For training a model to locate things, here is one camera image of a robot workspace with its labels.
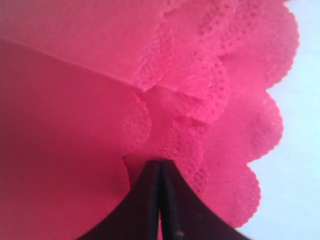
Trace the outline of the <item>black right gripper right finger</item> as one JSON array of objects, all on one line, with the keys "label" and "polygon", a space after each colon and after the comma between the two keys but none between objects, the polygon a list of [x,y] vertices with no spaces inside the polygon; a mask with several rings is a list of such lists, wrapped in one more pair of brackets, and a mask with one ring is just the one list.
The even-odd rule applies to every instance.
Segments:
[{"label": "black right gripper right finger", "polygon": [[212,212],[172,160],[159,162],[159,210],[164,240],[247,240]]}]

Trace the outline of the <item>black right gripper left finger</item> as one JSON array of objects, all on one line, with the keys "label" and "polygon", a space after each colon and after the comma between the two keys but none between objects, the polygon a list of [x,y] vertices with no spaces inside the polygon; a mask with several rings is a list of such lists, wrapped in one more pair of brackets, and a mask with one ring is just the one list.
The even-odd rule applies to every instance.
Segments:
[{"label": "black right gripper left finger", "polygon": [[121,203],[80,240],[156,240],[160,162],[148,161]]}]

